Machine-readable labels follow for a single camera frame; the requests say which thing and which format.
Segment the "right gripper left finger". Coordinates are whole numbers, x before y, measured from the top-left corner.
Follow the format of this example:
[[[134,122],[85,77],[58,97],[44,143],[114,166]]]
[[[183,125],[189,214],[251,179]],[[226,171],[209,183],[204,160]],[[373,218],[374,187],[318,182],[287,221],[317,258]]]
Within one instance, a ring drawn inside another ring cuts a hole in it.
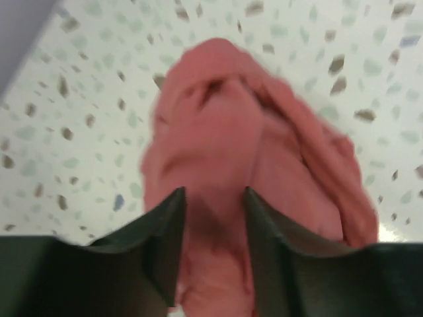
[[[78,246],[1,237],[2,316],[166,316],[175,305],[184,188],[128,225]]]

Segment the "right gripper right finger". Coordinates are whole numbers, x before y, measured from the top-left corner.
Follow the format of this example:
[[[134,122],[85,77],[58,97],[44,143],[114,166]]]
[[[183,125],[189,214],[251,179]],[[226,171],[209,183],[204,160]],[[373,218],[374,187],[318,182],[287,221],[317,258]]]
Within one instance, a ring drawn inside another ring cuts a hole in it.
[[[260,316],[421,316],[422,245],[350,248],[322,238],[245,192]]]

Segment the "red pink t shirt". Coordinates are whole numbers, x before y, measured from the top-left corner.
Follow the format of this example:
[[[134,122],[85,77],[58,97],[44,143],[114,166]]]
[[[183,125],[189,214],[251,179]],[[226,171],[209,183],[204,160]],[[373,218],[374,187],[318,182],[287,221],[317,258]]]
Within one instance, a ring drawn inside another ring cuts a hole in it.
[[[223,38],[186,51],[167,73],[141,173],[146,210],[186,189],[176,302],[187,316],[257,314],[248,187],[324,238],[355,248],[377,242],[349,138]]]

